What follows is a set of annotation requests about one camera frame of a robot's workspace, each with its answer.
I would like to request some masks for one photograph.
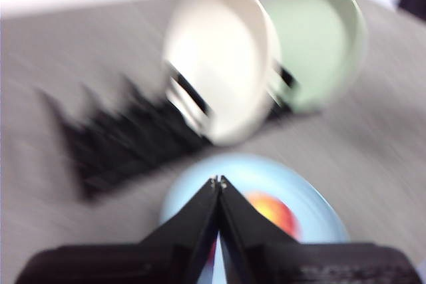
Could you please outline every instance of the blue plate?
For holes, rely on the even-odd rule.
[[[277,162],[249,154],[224,154],[203,160],[183,173],[171,187],[160,215],[164,223],[215,175],[226,176],[243,194],[264,192],[278,198],[293,212],[299,223],[302,243],[337,243],[349,236],[333,208],[305,179]],[[199,283],[226,283],[220,242],[216,246],[214,269],[206,267]]]

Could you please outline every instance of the light green bowl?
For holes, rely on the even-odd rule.
[[[264,0],[278,33],[282,64],[297,84],[275,75],[271,94],[294,112],[317,109],[355,78],[367,31],[355,0]]]

